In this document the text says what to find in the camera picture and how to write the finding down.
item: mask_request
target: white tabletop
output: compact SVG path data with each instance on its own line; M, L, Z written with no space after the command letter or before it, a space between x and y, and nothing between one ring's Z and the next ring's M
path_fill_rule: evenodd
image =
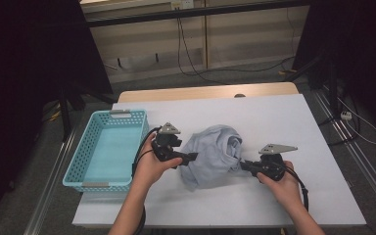
M309 212L321 226L365 224L302 95L114 104L113 109L145 109L150 127L171 122L182 146L209 126L232 126L243 138L242 158L259 160L266 144L298 147L283 153L309 191ZM125 195L84 193L74 225L110 226ZM207 188L192 190L180 171L170 169L146 199L147 227L267 227L292 225L289 216L248 172L227 173Z

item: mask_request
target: gray basket handle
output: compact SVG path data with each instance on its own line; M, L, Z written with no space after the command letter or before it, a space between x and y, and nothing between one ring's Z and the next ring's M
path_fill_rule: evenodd
M82 182L83 188L109 188L109 182Z
M130 110L111 110L109 114L112 118L132 118Z

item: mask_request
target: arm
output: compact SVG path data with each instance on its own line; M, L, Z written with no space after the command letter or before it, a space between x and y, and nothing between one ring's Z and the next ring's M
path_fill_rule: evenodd
M285 165L293 168L290 162L285 161ZM278 182L258 173L258 180L269 187L274 197L292 218L299 235L325 234L305 209L301 201L298 181L290 173L285 172L285 176Z
M182 163L180 158L159 161L152 152L151 142L154 137L155 134L151 134L142 148L141 155L146 154L139 161L129 192L109 235L133 234L142 217L143 205L151 186L161 178L165 170Z

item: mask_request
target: gray cloth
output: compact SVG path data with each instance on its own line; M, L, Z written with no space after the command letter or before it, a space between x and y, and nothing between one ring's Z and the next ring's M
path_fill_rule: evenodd
M239 168L242 139L227 125L214 125L195 133L182 148L182 153L198 153L195 161L181 165L185 184L196 188Z

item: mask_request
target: basket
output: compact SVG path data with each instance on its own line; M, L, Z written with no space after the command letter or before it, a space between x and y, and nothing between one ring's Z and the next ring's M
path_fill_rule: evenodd
M133 160L148 132L144 110L93 113L63 184L79 192L128 191Z

